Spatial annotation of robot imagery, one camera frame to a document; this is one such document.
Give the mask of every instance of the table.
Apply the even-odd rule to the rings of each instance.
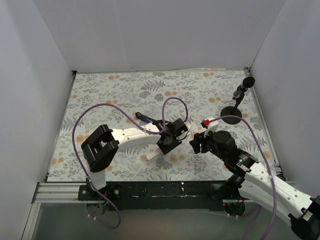
[[[227,180],[232,173],[211,153],[194,154],[189,141],[202,132],[201,121],[209,116],[219,117],[226,106],[233,106],[232,94],[245,78],[243,70],[180,70],[162,72],[77,73],[61,129],[49,166],[47,182],[84,182],[86,177],[72,147],[72,128],[81,113],[98,103],[111,103],[130,116],[141,112],[161,119],[161,109],[168,97],[179,97],[188,106],[187,121],[191,134],[173,151],[153,161],[147,154],[155,145],[143,145],[118,152],[106,168],[107,181],[203,181]],[[239,106],[243,118],[253,127],[271,167],[274,156],[256,108],[251,91],[245,93]],[[185,118],[184,106],[172,100],[165,108],[168,121]],[[76,129],[76,146],[82,161],[81,143],[99,126],[132,128],[134,125],[114,108],[102,106],[84,116]],[[230,132],[239,148],[250,152],[263,162],[247,126],[240,122],[229,125],[219,121],[219,130]]]

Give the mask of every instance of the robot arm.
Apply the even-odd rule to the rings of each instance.
[[[239,149],[227,131],[196,133],[190,145],[196,154],[211,152],[237,177],[240,196],[251,199],[272,211],[273,187],[265,167],[248,152]],[[293,188],[277,176],[277,215],[303,240],[316,240],[320,236],[320,196],[316,199]]]
[[[159,132],[151,134],[146,131]],[[182,143],[178,137],[187,134],[188,128],[179,118],[174,122],[155,121],[143,126],[146,131],[137,128],[109,129],[108,125],[99,126],[81,145],[89,176],[93,185],[99,190],[106,186],[105,169],[111,164],[115,154],[135,146],[156,144],[157,149],[147,156],[153,160],[169,153]]]

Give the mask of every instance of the floral tablecloth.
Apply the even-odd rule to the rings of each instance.
[[[147,161],[146,156],[155,149],[155,145],[142,145],[118,152],[105,170],[107,181],[228,179],[232,174],[221,160],[209,152],[194,154],[189,141],[195,133],[203,131],[200,123],[204,118],[219,117],[221,109],[234,105],[232,93],[245,77],[241,70],[77,74],[48,170],[47,182],[85,181],[85,174],[76,159],[71,140],[74,123],[84,110],[98,103],[112,103],[132,117],[135,112],[141,112],[159,120],[162,104],[171,96],[183,99],[188,106],[187,124],[191,130],[189,137],[176,149],[153,161]],[[252,125],[266,157],[273,165],[267,137],[250,91],[246,92],[239,109]],[[169,121],[184,119],[184,106],[176,100],[168,102],[165,116]],[[111,129],[134,126],[114,108],[102,106],[91,110],[76,130],[76,146],[82,161],[85,160],[81,143],[101,124],[108,124]],[[229,125],[220,120],[218,130],[229,131],[239,148],[263,162],[244,123]]]

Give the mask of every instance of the microphone stand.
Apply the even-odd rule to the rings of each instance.
[[[232,99],[235,100],[235,105],[234,106],[226,106],[224,109],[222,109],[220,116],[227,116],[227,115],[233,115],[233,116],[238,116],[242,118],[242,113],[238,109],[239,104],[242,102],[242,100],[245,97],[245,93],[242,92],[239,97],[233,97]],[[238,124],[241,120],[233,117],[226,117],[222,119],[225,123],[235,125]]]

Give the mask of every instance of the round black base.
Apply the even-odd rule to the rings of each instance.
[[[242,118],[242,114],[238,108],[234,108],[233,106],[226,106],[224,109],[222,109],[220,116],[227,116],[227,115],[234,115]],[[226,117],[222,119],[227,124],[238,124],[241,120],[234,118],[234,117]]]

